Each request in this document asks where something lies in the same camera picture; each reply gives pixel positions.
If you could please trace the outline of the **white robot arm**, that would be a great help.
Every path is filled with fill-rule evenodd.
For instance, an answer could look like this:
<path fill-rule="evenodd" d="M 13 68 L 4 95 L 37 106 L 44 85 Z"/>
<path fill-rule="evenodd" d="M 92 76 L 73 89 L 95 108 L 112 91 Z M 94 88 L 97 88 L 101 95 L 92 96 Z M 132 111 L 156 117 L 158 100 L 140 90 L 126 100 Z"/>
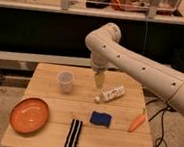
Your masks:
<path fill-rule="evenodd" d="M 87 34 L 85 44 L 91 52 L 92 69 L 100 74 L 112 63 L 184 115 L 184 73 L 124 48 L 118 44 L 120 38 L 121 31 L 114 23 Z M 184 136 L 178 147 L 184 147 Z"/>

